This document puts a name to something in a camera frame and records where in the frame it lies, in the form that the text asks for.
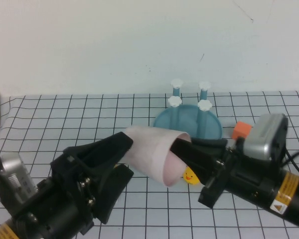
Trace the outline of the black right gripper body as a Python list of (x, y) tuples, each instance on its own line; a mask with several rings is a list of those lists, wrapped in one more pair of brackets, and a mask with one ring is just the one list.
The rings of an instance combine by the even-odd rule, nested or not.
[(274, 140), (265, 148), (270, 155), (260, 160), (250, 153), (255, 144), (238, 139), (233, 148), (225, 148), (216, 169), (204, 184), (199, 202), (213, 208), (223, 191), (231, 192), (257, 206), (269, 202), (280, 177), (282, 158), (286, 154), (286, 142)]

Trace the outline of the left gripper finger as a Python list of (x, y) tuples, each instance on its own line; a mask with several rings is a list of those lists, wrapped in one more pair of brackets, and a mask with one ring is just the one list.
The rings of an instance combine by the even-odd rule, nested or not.
[(131, 180), (134, 172), (125, 165), (116, 166), (97, 193), (94, 214), (101, 223), (107, 223), (116, 201)]
[(133, 140), (119, 132), (97, 142), (68, 147), (63, 152), (73, 158), (72, 161), (78, 164), (86, 175), (94, 179), (106, 178), (132, 145)]

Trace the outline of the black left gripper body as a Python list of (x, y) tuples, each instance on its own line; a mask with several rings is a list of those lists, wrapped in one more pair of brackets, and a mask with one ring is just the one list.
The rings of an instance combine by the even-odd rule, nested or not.
[(101, 162), (93, 150), (65, 150), (38, 195), (14, 216), (20, 239), (71, 239), (101, 219)]

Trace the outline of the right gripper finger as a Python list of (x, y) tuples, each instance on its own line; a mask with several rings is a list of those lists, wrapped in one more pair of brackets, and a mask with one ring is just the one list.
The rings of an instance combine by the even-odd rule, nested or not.
[(202, 149), (224, 149), (227, 146), (228, 140), (192, 138), (191, 142), (196, 147)]
[(183, 179), (193, 185), (205, 184), (216, 169), (216, 161), (224, 154), (224, 149), (202, 149), (184, 139), (177, 139), (170, 151), (186, 164)]

